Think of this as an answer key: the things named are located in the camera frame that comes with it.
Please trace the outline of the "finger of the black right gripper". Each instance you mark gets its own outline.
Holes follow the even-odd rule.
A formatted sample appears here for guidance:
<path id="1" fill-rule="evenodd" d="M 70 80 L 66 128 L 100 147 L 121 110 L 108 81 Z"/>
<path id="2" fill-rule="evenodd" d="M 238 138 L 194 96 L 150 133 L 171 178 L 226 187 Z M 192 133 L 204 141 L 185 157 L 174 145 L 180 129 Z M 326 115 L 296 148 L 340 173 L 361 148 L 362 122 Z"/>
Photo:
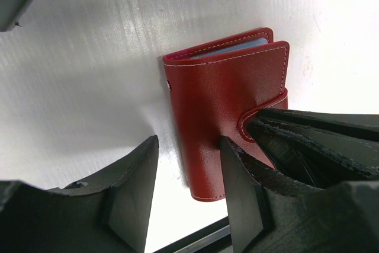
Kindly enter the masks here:
<path id="1" fill-rule="evenodd" d="M 258 111 L 259 119 L 283 121 L 291 124 L 328 130 L 357 139 L 378 142 L 377 114 L 331 114 L 311 111 L 265 108 Z"/>
<path id="2" fill-rule="evenodd" d="M 247 131 L 274 167 L 297 181 L 328 188 L 343 181 L 378 181 L 378 143 L 269 119 Z"/>

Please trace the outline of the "red leather card holder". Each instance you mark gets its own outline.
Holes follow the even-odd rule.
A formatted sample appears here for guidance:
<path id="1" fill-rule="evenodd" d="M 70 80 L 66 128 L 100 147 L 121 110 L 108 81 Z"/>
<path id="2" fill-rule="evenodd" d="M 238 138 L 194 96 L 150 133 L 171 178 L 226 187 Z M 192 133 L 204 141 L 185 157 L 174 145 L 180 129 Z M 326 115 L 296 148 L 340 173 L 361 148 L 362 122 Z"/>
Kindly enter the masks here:
<path id="1" fill-rule="evenodd" d="M 195 200 L 225 197 L 222 136 L 270 164 L 246 127 L 263 108 L 288 107 L 289 57 L 289 43 L 275 41 L 267 27 L 164 55 L 179 148 Z"/>

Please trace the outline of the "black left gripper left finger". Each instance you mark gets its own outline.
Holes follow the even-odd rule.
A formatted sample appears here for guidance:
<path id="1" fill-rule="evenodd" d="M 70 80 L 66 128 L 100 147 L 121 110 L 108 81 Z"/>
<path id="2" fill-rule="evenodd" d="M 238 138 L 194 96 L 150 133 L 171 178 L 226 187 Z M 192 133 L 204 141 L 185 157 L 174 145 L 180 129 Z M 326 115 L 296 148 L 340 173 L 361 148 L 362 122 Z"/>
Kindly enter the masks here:
<path id="1" fill-rule="evenodd" d="M 143 252 L 159 141 L 65 188 L 1 182 L 2 252 Z"/>

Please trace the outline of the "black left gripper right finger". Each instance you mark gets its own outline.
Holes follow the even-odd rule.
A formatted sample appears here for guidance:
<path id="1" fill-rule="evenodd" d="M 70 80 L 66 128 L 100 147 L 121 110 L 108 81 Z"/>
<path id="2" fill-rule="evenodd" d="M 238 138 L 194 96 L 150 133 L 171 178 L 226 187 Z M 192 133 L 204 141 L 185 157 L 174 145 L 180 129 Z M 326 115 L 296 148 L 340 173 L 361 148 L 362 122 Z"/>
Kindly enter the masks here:
<path id="1" fill-rule="evenodd" d="M 321 189 L 220 140 L 234 252 L 377 252 L 378 182 Z"/>

